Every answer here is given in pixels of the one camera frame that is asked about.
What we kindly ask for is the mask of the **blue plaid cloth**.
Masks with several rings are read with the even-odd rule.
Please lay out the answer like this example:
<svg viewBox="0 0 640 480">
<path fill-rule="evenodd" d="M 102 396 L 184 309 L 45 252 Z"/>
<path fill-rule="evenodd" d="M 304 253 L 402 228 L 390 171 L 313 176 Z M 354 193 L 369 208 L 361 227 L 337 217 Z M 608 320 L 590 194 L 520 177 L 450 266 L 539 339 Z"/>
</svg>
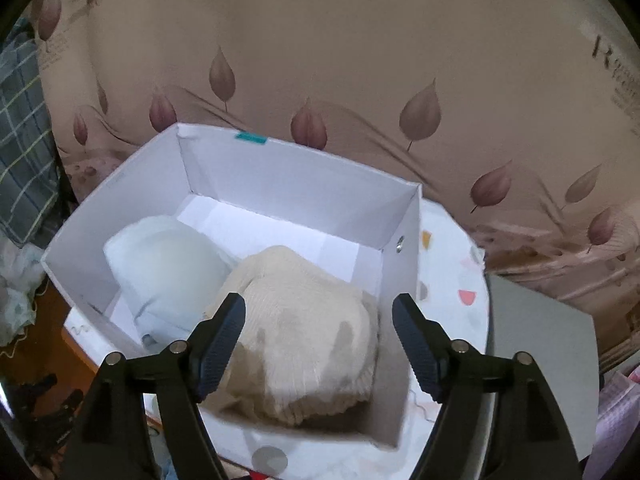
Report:
<svg viewBox="0 0 640 480">
<path fill-rule="evenodd" d="M 61 168 L 26 18 L 1 48 L 0 128 L 1 231 L 18 247 L 46 248 L 63 223 Z"/>
</svg>

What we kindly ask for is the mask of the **pink white paper bag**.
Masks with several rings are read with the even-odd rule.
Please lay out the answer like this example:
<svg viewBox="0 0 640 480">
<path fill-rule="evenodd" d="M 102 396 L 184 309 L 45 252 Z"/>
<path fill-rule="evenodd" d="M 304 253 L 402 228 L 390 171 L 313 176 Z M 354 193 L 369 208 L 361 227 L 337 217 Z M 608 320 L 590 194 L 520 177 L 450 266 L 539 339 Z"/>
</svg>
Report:
<svg viewBox="0 0 640 480">
<path fill-rule="evenodd" d="M 639 367 L 614 372 L 599 396 L 596 438 L 584 479 L 639 478 Z"/>
</svg>

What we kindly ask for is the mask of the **white underwear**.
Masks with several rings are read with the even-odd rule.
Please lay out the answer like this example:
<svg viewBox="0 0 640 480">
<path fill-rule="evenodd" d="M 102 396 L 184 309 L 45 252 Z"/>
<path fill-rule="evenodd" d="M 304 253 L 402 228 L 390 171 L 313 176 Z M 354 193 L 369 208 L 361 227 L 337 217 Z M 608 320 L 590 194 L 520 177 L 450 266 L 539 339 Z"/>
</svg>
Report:
<svg viewBox="0 0 640 480">
<path fill-rule="evenodd" d="M 186 339 L 238 265 L 205 234 L 175 217 L 146 217 L 103 247 L 145 347 Z"/>
</svg>

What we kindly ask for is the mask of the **white dotted table cover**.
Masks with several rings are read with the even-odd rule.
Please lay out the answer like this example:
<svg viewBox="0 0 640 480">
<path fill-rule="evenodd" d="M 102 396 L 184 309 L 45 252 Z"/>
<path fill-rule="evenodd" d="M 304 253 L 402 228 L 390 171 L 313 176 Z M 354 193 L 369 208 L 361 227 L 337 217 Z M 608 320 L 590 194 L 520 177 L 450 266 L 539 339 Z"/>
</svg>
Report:
<svg viewBox="0 0 640 480">
<path fill-rule="evenodd" d="M 65 326 L 90 359 L 142 351 L 134 319 L 106 263 L 106 241 L 140 219 L 174 214 L 235 257 L 274 245 L 292 248 L 323 270 L 375 296 L 381 315 L 373 399 L 344 428 L 303 430 L 218 415 L 205 405 L 205 426 L 232 463 L 281 479 L 405 479 L 437 416 L 402 352 L 390 322 L 393 299 L 410 292 L 427 318 L 478 350 L 487 344 L 489 294 L 484 255 L 450 214 L 418 196 L 378 205 L 337 200 L 304 203 L 189 194 L 180 202 L 130 207 L 93 196 L 70 217 L 44 261 L 70 305 Z"/>
</svg>

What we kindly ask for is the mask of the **brown wooden nightstand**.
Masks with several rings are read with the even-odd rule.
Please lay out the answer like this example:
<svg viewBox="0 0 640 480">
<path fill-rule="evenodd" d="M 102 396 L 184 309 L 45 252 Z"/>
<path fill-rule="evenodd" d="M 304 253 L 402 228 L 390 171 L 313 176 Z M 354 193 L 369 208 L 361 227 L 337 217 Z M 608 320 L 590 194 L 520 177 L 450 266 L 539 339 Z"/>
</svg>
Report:
<svg viewBox="0 0 640 480">
<path fill-rule="evenodd" d="M 86 392 L 96 370 L 68 338 L 63 324 L 70 307 L 45 280 L 35 296 L 36 324 L 1 350 L 1 378 L 21 385 L 55 374 L 58 382 L 37 400 L 34 414 L 53 412 L 75 390 Z"/>
</svg>

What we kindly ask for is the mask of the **white Xincci shoe box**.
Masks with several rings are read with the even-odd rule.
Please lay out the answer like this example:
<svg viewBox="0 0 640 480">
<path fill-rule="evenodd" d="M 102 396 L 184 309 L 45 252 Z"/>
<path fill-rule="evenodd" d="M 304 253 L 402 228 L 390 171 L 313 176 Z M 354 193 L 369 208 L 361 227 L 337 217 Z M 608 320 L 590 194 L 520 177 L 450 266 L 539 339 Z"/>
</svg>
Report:
<svg viewBox="0 0 640 480">
<path fill-rule="evenodd" d="M 371 400 L 338 434 L 205 414 L 218 453 L 282 479 L 355 479 L 358 460 L 396 446 L 409 365 L 392 303 L 418 284 L 420 186 L 312 148 L 226 128 L 178 124 L 131 155 L 76 209 L 42 264 L 70 305 L 87 356 L 140 356 L 131 316 L 104 258 L 106 241 L 149 216 L 177 216 L 243 258 L 283 245 L 378 302 Z"/>
</svg>

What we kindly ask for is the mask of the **beige knitted underwear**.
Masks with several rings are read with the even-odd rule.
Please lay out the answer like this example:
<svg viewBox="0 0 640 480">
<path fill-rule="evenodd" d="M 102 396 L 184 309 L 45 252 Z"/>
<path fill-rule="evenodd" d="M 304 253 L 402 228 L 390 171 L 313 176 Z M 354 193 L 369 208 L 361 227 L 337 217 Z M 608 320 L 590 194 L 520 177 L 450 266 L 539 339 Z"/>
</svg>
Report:
<svg viewBox="0 0 640 480">
<path fill-rule="evenodd" d="M 245 324 L 218 389 L 215 412 L 295 427 L 370 400 L 378 308 L 358 287 L 285 246 L 244 258 L 229 274 L 212 318 L 232 292 L 245 302 Z"/>
</svg>

